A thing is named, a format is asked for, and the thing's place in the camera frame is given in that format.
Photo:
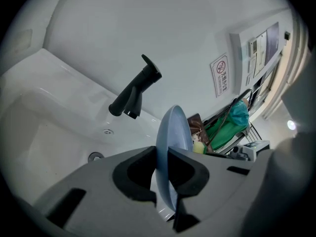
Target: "light blue dish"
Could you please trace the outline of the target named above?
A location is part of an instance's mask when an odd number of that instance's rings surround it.
[[[187,118],[180,106],[171,107],[163,116],[156,140],[156,180],[166,205],[176,210],[177,194],[168,178],[168,148],[193,150],[192,137]]]

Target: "black faucet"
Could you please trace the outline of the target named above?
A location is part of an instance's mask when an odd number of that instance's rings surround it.
[[[112,115],[120,116],[124,111],[125,114],[136,119],[142,109],[142,93],[161,78],[161,73],[156,65],[146,55],[143,54],[142,58],[147,66],[109,106]]]

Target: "sponge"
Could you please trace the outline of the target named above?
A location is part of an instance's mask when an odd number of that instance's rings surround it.
[[[198,154],[205,154],[206,153],[206,145],[204,145],[204,143],[201,141],[194,141],[193,152],[198,153]]]

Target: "sink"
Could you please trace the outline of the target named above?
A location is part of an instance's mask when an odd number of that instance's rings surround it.
[[[160,120],[115,117],[116,95],[80,74],[45,49],[24,59],[0,79],[1,170],[11,191],[30,204],[52,185],[87,163],[156,144]],[[157,190],[157,210],[172,211]]]

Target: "red circle symbol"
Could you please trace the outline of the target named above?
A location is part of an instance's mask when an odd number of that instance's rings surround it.
[[[225,67],[226,67],[225,61],[220,61],[220,62],[217,64],[217,68],[216,68],[217,73],[219,73],[219,74],[222,73],[222,72],[224,71]]]

